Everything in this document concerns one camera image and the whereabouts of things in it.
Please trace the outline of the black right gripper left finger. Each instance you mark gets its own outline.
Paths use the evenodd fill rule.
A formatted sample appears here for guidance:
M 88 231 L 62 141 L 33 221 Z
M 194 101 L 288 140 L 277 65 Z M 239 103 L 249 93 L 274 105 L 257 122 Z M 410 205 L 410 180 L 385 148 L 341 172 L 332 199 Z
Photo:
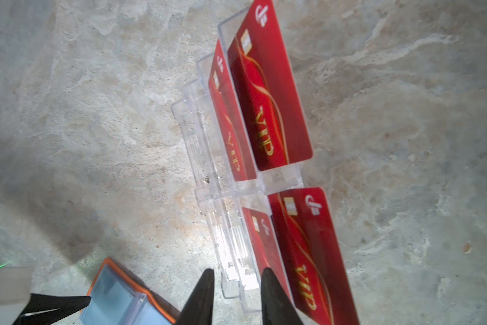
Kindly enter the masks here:
M 212 325 L 215 275 L 205 269 L 183 307 L 175 325 Z

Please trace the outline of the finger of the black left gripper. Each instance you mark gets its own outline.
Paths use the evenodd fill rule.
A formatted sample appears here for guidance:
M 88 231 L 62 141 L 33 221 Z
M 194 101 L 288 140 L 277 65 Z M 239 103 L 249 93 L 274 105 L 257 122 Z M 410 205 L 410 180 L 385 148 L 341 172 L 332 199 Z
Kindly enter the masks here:
M 13 325 L 53 324 L 88 307 L 90 301 L 90 296 L 58 297 L 32 293 Z

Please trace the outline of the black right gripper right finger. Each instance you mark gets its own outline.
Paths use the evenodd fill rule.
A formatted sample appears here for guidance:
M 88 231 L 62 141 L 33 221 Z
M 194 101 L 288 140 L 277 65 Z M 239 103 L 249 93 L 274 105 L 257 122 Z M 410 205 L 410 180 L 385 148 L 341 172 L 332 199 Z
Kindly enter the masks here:
M 264 325 L 303 325 L 295 307 L 271 268 L 264 269 L 261 280 L 262 323 Z

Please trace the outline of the orange card holder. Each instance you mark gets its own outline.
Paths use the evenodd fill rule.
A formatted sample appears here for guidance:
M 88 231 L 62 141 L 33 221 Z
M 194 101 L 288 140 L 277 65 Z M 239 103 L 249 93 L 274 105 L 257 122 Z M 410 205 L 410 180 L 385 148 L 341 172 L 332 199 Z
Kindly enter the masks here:
M 81 324 L 174 324 L 176 318 L 162 307 L 150 290 L 137 284 L 112 259 L 101 264 L 80 314 Z

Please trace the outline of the red card right stack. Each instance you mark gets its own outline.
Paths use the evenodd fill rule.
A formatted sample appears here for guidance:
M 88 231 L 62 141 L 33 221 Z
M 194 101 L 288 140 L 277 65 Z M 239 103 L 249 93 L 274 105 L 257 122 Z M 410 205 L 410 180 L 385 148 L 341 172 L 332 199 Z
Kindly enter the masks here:
M 242 208 L 258 269 L 272 269 L 304 320 L 358 324 L 325 191 L 290 189 L 263 203 Z

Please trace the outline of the red card stack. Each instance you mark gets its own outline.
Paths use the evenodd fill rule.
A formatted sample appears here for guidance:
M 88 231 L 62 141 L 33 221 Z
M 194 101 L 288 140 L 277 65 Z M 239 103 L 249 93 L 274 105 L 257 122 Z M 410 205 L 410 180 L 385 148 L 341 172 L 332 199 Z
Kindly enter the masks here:
M 242 208 L 258 269 L 272 269 L 304 320 L 358 324 L 325 191 L 290 189 L 263 203 Z
M 208 89 L 235 181 L 312 158 L 272 1 L 254 1 L 230 42 L 217 40 Z

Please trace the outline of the red card left stack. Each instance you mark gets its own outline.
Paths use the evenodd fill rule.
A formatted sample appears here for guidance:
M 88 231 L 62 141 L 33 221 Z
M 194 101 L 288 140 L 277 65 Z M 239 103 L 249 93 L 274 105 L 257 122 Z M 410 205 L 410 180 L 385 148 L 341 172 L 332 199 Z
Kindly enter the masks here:
M 272 1 L 254 1 L 230 42 L 217 40 L 208 89 L 235 181 L 312 158 Z

